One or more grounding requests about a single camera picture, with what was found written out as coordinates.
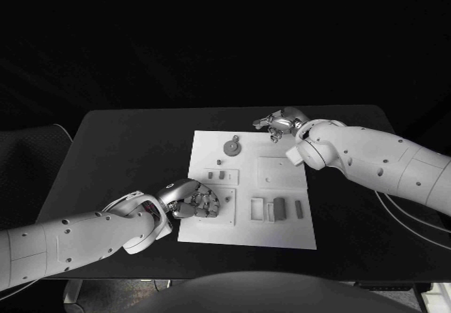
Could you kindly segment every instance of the white platform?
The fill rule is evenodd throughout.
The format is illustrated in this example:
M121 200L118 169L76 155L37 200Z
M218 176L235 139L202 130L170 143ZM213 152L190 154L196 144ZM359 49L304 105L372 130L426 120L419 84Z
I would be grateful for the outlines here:
M226 156L223 143L233 135L242 152ZM285 158L292 145L290 136L274 144L268 133L194 132L187 177L215 191L220 211L218 218L182 220L179 241L316 250L304 165L295 167ZM225 179L218 179L222 170ZM249 219L251 198L264 199L262 222ZM285 199L287 219L269 222L267 203L274 198ZM303 218L295 214L295 200L301 201Z

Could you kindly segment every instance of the floor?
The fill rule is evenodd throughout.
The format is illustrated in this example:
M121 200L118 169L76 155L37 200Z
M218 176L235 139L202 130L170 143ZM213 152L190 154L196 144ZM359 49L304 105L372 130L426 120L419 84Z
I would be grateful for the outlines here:
M167 280L143 282L140 280L85 280L78 303L86 313L122 312L144 298L166 289ZM183 280L173 280L173 285ZM421 312L413 291L369 291L411 306Z

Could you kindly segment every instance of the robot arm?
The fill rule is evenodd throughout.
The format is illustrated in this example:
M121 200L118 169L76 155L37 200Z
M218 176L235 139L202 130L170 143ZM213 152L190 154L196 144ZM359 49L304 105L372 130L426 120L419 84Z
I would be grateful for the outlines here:
M189 197L190 203L179 202ZM0 291L94 263L121 247L143 251L171 232L169 211L174 218L212 218L219 207L212 190L182 179L156 197L137 191L102 211L0 231Z
M377 130L347 127L326 119L310 121L295 108L285 108L277 114L254 125L269 126L272 142L284 134L294 135L295 145L285 154L295 166L305 162L316 170L326 166L337 168L365 187L451 215L448 156Z

